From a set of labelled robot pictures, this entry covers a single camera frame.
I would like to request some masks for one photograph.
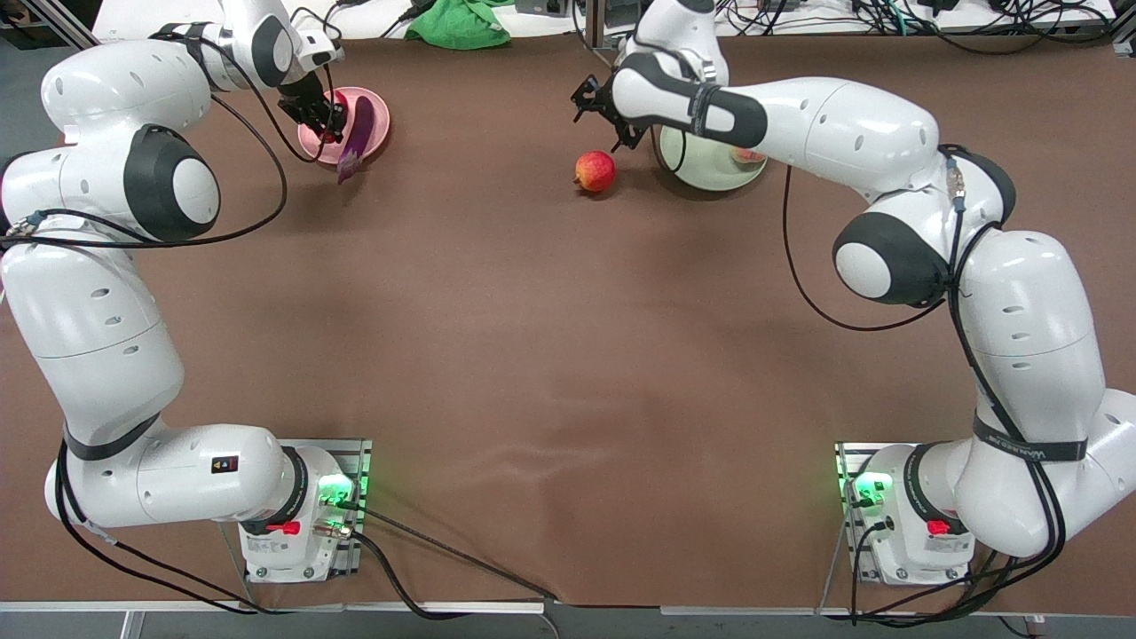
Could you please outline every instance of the brown table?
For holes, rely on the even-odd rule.
[[[736,84],[875,84],[934,113],[944,141],[1001,163],[1019,190],[1012,225],[1066,243],[1110,385],[1136,389],[1130,61],[1106,48],[979,57],[932,39],[722,45]],[[853,334],[813,315],[782,249],[782,166],[716,197],[661,174],[644,147],[616,153],[612,191],[580,196],[576,157],[613,133],[598,116],[574,126],[568,96],[602,72],[573,38],[479,52],[351,43],[337,82],[375,89],[394,118],[366,173],[337,188],[285,158],[289,208],[272,225],[140,258],[187,371],[165,418],[370,438],[373,505],[570,604],[811,608],[841,520],[834,441],[968,434],[974,390],[949,318]],[[232,102],[266,124],[250,94]],[[191,139],[220,179],[220,226],[270,210],[273,168],[232,118],[215,109]],[[895,320],[908,310],[859,300],[833,271],[832,242],[862,208],[797,175],[801,274],[842,318]],[[7,312],[0,362],[0,598],[169,598],[87,557],[49,518],[40,495],[61,416]],[[994,608],[1136,614],[1134,528],[1129,500]],[[212,523],[120,532],[239,587]],[[527,596],[378,538],[419,599]],[[843,559],[836,579],[830,605],[846,600]],[[357,576],[259,595],[393,599],[369,559]]]

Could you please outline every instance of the green cloth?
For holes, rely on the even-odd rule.
[[[407,39],[419,39],[445,49],[484,49],[509,41],[493,7],[512,5],[513,0],[437,0],[425,14],[410,23]]]

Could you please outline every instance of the pink plate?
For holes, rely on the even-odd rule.
[[[378,146],[383,143],[383,140],[386,139],[386,133],[391,130],[391,111],[387,110],[386,102],[375,94],[374,91],[360,89],[359,86],[337,86],[335,91],[348,100],[348,125],[343,127],[343,142],[328,142],[324,144],[324,152],[319,156],[319,161],[327,164],[340,161],[340,155],[343,153],[343,144],[346,143],[351,134],[351,127],[354,126],[354,117],[351,115],[354,109],[354,101],[360,97],[367,97],[375,105],[375,128],[370,132],[370,140],[367,140],[367,150],[364,151],[362,158],[359,158],[364,159],[374,153],[378,149]],[[300,136],[300,146],[304,152],[309,157],[315,157],[316,151],[319,150],[319,139],[316,138],[316,134],[302,124],[296,126],[296,134]]]

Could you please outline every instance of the apple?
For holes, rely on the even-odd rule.
[[[616,180],[616,160],[603,151],[588,151],[576,160],[576,183],[599,193]]]

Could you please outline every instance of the white table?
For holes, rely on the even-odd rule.
[[[319,15],[324,15],[332,5],[332,0],[283,0],[283,2],[290,13],[302,6]],[[919,6],[914,0],[908,0],[908,2],[912,14],[936,23],[944,32],[967,32],[1000,19],[1000,16],[991,10],[985,0],[960,0],[954,10],[942,11],[934,19],[929,7]],[[907,10],[902,0],[899,3],[901,8]],[[1089,0],[1089,6],[1110,18],[1116,15],[1109,0]],[[337,10],[332,16],[331,22],[343,32],[345,39],[377,38],[408,7],[410,7],[409,0],[370,0],[358,7]],[[511,6],[498,7],[493,9],[493,13],[513,38],[556,35],[575,28],[570,17],[518,14],[517,9]],[[742,0],[741,13],[747,17],[757,15],[754,1]],[[220,22],[223,17],[220,6],[216,0],[162,0],[160,2],[153,0],[105,0],[93,31],[99,39],[105,41],[132,40],[145,38],[167,23]],[[1047,16],[1035,24],[1041,27],[1052,26],[1058,23],[1056,18],[1056,15]],[[1060,18],[1062,26],[1099,23],[1096,16],[1083,10],[1066,11]],[[847,22],[828,22],[830,19],[846,19]],[[1009,18],[1001,18],[1000,22],[1008,23]],[[315,27],[318,22],[308,17],[301,24]],[[408,24],[399,25],[391,32],[390,38],[402,38]],[[854,20],[852,17],[851,0],[807,0],[799,10],[783,14],[774,27],[774,33],[863,33],[868,30],[868,25]],[[737,30],[727,22],[725,13],[718,16],[716,31],[718,35],[737,34]],[[750,30],[750,34],[760,34],[760,28],[754,26]]]

